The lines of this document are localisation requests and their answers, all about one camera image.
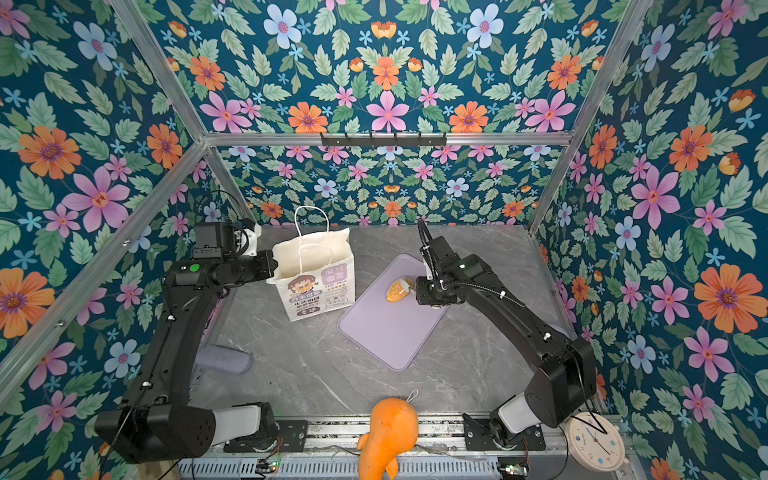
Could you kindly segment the sesame oval fake bread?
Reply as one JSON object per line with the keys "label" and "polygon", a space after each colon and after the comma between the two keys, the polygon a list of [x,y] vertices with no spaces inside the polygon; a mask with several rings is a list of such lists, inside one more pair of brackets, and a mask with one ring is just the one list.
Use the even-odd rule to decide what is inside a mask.
{"label": "sesame oval fake bread", "polygon": [[386,293],[389,303],[403,301],[409,295],[416,294],[415,280],[412,277],[400,277],[393,281]]}

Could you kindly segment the white printed paper bag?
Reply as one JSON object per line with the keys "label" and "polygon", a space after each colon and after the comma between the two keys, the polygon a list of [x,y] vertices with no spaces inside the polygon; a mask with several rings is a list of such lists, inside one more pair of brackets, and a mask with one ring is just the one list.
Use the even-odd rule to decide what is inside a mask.
{"label": "white printed paper bag", "polygon": [[354,255],[348,228],[334,231],[320,212],[325,229],[276,244],[277,268],[267,283],[276,287],[291,322],[352,306],[355,302]]}

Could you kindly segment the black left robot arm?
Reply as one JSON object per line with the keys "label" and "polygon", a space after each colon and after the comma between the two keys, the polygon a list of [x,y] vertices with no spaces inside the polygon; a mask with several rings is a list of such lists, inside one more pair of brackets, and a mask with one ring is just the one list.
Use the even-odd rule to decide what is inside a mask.
{"label": "black left robot arm", "polygon": [[199,223],[190,258],[162,281],[158,326],[135,381],[119,407],[102,411],[95,431],[129,464],[199,458],[240,438],[271,445],[278,425],[267,402],[219,410],[190,405],[190,385],[206,325],[233,289],[271,278],[277,263],[257,247],[252,221]]}

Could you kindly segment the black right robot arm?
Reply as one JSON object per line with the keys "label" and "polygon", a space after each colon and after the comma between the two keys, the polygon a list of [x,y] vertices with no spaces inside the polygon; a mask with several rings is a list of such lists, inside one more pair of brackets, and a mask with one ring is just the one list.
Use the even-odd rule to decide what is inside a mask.
{"label": "black right robot arm", "polygon": [[475,254],[464,258],[444,237],[417,222],[427,274],[416,279],[421,305],[466,303],[482,313],[522,354],[533,371],[526,389],[490,414],[489,433],[501,446],[515,444],[540,424],[559,427],[597,393],[596,358],[584,339],[570,339],[542,320],[503,285]]}

